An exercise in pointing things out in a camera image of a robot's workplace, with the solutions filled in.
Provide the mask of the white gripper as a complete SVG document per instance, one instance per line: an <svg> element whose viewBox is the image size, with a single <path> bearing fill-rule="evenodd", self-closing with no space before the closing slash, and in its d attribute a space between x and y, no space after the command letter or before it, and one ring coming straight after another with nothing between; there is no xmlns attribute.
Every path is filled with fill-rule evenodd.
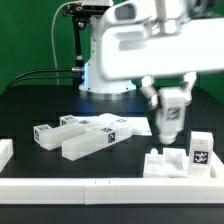
<svg viewBox="0 0 224 224"><path fill-rule="evenodd" d="M158 107L152 77L186 73L182 90L185 104L189 105L197 80L195 72L224 70L224 19L193 20L184 25L181 33L167 36L151 35L140 24L111 27L102 35L99 69L102 77L110 81L144 77L140 91L150 109Z"/></svg>

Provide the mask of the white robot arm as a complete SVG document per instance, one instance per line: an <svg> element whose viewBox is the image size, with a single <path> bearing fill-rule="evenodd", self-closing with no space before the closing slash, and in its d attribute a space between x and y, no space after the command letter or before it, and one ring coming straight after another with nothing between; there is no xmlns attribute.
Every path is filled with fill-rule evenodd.
<svg viewBox="0 0 224 224"><path fill-rule="evenodd" d="M185 0L126 0L107 9L92 54L101 79L140 79L157 105L153 80L182 76L190 100L197 73L224 70L224 17L191 18L187 10Z"/></svg>

